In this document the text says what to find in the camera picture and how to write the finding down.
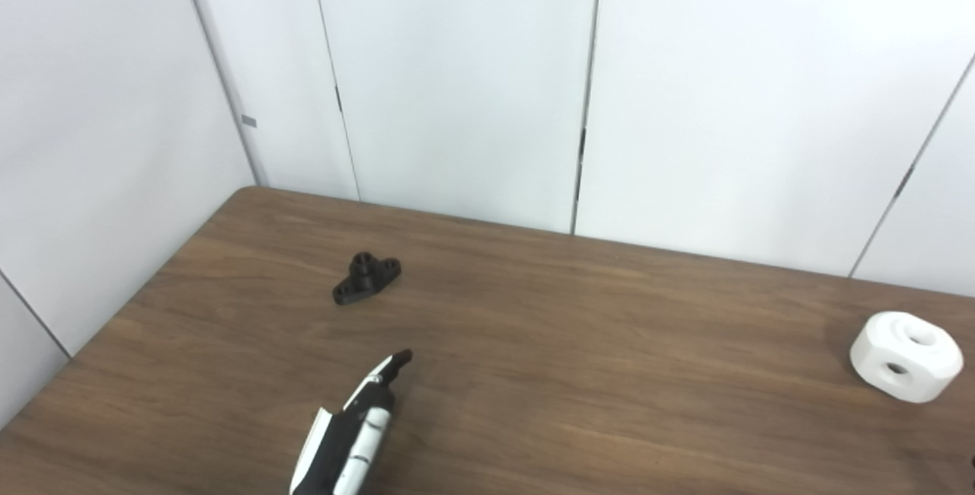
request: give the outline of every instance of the white 3d-printed block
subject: white 3d-printed block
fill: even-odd
[[[892,397],[932,401],[961,371],[964,359],[951,335],[908,312],[878,312],[850,349],[860,377]]]

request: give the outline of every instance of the wood grain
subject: wood grain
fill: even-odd
[[[403,276],[339,308],[362,250]],[[366,494],[971,493],[971,373],[913,405],[847,363],[882,310],[975,350],[968,298],[246,189],[0,433],[0,485],[286,493],[410,347]]]

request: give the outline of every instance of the white wall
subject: white wall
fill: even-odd
[[[850,272],[975,0],[602,0],[577,233]]]
[[[79,350],[253,183],[191,0],[0,0],[0,267]]]
[[[975,297],[972,71],[854,276]]]
[[[64,363],[67,355],[0,276],[0,428]]]
[[[362,200],[567,232],[594,0],[321,0]]]
[[[318,0],[197,0],[262,183],[358,199]]]

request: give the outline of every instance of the black 3d-printed part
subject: black 3d-printed part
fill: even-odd
[[[380,293],[389,283],[400,276],[403,267],[398,259],[379,261],[372,253],[356,253],[349,263],[349,276],[331,290],[331,296],[339,305],[349,305]]]

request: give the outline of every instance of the panel seam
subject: panel seam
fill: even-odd
[[[35,321],[37,321],[37,323],[41,325],[42,328],[44,328],[45,333],[48,334],[48,337],[50,337],[51,340],[55,343],[55,345],[58,346],[60,352],[64,353],[64,356],[66,356],[67,359],[71,359],[71,353],[67,352],[67,349],[64,348],[62,342],[60,342],[58,337],[55,337],[55,333],[51,331],[51,327],[49,327],[48,324],[46,324],[44,319],[41,318],[41,315],[37,314],[37,311],[34,310],[34,307],[31,307],[30,303],[28,303],[27,301],[27,298],[25,298],[24,294],[22,294],[21,291],[18,290],[17,286],[14,286],[13,281],[10,280],[10,276],[7,276],[7,273],[4,273],[3,269],[0,269],[0,280],[2,280],[3,283],[6,283],[7,286],[10,287],[10,290],[13,291],[14,296],[17,296],[18,300],[20,300],[21,303],[24,304],[24,308],[27,308],[27,311],[30,312],[30,315],[32,315],[32,317],[34,317]]]
[[[213,47],[213,37],[210,36],[209,30],[206,29],[206,22],[203,20],[203,12],[200,8],[199,0],[190,0],[193,5],[193,11],[196,12],[196,20],[200,24],[200,30],[203,32],[204,40],[206,41],[206,50],[209,51],[209,57],[213,61],[213,68],[216,69],[216,77],[220,80],[220,87],[223,89],[223,97],[227,100],[227,107],[230,109],[230,117],[234,120],[234,127],[237,128],[237,138],[240,140],[241,148],[244,149],[244,158],[247,159],[248,167],[251,169],[251,176],[254,177],[254,185],[259,187],[267,187],[268,183],[261,173],[258,172],[257,162],[254,160],[254,151],[248,145],[247,138],[244,137],[244,128],[241,127],[241,113],[238,112],[237,107],[234,106],[233,100],[230,99],[230,81],[227,74],[224,72],[223,67],[220,65],[219,60],[216,58],[216,50]]]
[[[324,23],[324,9],[321,0],[318,2],[318,14],[321,17],[321,32],[324,33],[324,51],[328,54],[328,67],[331,68],[331,81],[335,82],[335,100],[339,101],[338,74],[335,72],[335,61],[331,58],[331,43],[328,41],[328,26]],[[356,197],[363,200],[362,190],[359,189],[359,175],[356,173],[356,159],[352,155],[352,140],[349,139],[349,124],[345,121],[345,109],[339,103],[338,114],[342,117],[342,131],[345,133],[345,149],[349,152],[349,165],[352,167],[352,182],[356,186]]]
[[[870,251],[870,246],[873,245],[874,239],[881,230],[881,226],[884,224],[884,221],[887,221],[887,217],[890,214],[890,211],[893,209],[894,204],[900,199],[901,193],[904,192],[906,185],[908,185],[908,178],[913,175],[913,172],[915,172],[917,162],[920,162],[920,158],[922,158],[924,152],[927,151],[927,147],[929,147],[931,144],[931,139],[934,138],[934,134],[936,134],[938,128],[941,127],[941,122],[944,121],[948,110],[951,109],[951,105],[954,103],[955,97],[958,96],[958,90],[961,90],[961,85],[964,85],[964,82],[966,79],[968,79],[968,75],[972,72],[973,65],[975,65],[975,54],[973,54],[971,60],[968,61],[968,65],[965,66],[965,70],[961,72],[961,77],[958,79],[958,82],[955,83],[954,89],[951,90],[951,95],[948,95],[948,100],[945,102],[945,106],[943,109],[941,109],[941,113],[938,113],[938,117],[935,118],[934,124],[931,126],[931,130],[927,132],[927,137],[924,138],[924,142],[920,145],[920,148],[917,149],[917,154],[915,155],[915,158],[913,158],[908,170],[906,170],[904,178],[901,179],[901,183],[898,184],[894,196],[892,199],[890,199],[889,203],[887,203],[887,208],[885,208],[884,214],[882,214],[880,220],[877,221],[877,224],[874,226],[874,231],[871,232],[870,238],[867,238],[867,243],[864,244],[863,249],[860,250],[860,255],[857,256],[856,262],[853,263],[853,268],[850,269],[850,274],[847,274],[847,277],[850,277],[850,279],[851,277],[856,276],[856,270],[859,269],[860,263],[862,263],[864,257],[867,256],[867,252]]]
[[[572,193],[572,213],[570,224],[568,224],[568,234],[575,234],[575,224],[579,216],[579,193],[582,190],[582,161],[586,151],[586,132],[589,124],[589,102],[593,90],[593,65],[596,60],[596,33],[598,33],[599,23],[599,2],[593,0],[593,16],[589,30],[589,55],[586,58],[586,88],[582,96],[582,120],[579,127],[579,155],[575,164],[575,189]]]

